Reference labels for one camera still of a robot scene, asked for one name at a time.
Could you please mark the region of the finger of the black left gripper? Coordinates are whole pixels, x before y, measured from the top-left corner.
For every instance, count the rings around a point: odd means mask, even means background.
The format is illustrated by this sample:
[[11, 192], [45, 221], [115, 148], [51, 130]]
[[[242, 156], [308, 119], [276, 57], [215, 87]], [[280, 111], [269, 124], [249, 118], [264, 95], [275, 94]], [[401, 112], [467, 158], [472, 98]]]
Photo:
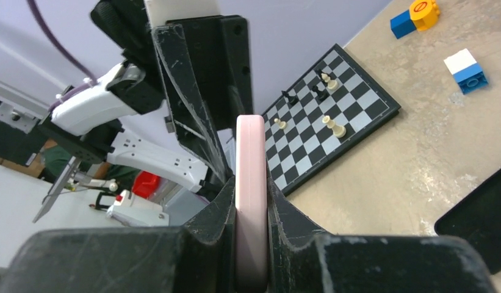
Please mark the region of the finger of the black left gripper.
[[230, 168], [193, 70], [184, 28], [181, 24], [151, 30], [162, 79], [180, 146], [204, 162], [225, 184]]

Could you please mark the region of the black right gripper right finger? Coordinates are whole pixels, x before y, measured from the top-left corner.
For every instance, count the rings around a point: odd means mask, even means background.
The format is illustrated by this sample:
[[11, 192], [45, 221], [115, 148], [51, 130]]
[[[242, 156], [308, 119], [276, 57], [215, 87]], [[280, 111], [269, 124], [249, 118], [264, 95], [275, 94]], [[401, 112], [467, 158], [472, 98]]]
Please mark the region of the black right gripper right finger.
[[270, 292], [495, 292], [457, 237], [335, 235], [267, 181]]

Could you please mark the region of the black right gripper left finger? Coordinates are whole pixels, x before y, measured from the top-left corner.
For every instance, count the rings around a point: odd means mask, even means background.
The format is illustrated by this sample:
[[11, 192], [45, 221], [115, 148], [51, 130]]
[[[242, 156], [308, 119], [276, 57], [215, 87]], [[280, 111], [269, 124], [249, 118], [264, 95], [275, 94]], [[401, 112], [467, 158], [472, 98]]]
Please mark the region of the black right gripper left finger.
[[48, 230], [30, 237], [1, 292], [232, 292], [234, 179], [181, 226]]

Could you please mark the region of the black phone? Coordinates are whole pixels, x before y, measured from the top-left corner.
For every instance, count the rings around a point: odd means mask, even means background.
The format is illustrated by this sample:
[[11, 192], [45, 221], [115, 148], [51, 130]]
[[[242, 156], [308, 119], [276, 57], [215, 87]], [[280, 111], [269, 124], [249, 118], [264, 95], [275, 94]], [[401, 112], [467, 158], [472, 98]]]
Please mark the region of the black phone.
[[501, 271], [501, 169], [434, 224], [440, 236], [460, 237], [474, 247], [491, 274]]

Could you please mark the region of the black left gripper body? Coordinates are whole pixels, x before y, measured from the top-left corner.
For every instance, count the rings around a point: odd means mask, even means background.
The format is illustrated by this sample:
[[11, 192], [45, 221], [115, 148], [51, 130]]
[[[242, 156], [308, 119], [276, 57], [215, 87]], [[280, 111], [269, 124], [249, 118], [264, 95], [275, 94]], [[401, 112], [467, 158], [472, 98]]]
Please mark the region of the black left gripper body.
[[181, 24], [201, 95], [215, 130], [235, 128], [236, 118], [253, 113], [247, 19], [240, 15], [167, 21]]

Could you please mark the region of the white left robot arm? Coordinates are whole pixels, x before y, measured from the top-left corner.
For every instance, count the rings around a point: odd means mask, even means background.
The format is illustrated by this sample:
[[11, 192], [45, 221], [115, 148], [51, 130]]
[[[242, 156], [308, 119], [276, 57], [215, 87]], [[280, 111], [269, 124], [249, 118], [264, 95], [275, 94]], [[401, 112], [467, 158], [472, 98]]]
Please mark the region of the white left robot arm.
[[41, 132], [82, 162], [216, 196], [232, 177], [218, 134], [253, 113], [248, 21], [217, 1], [99, 1], [90, 17], [124, 59], [66, 89]]

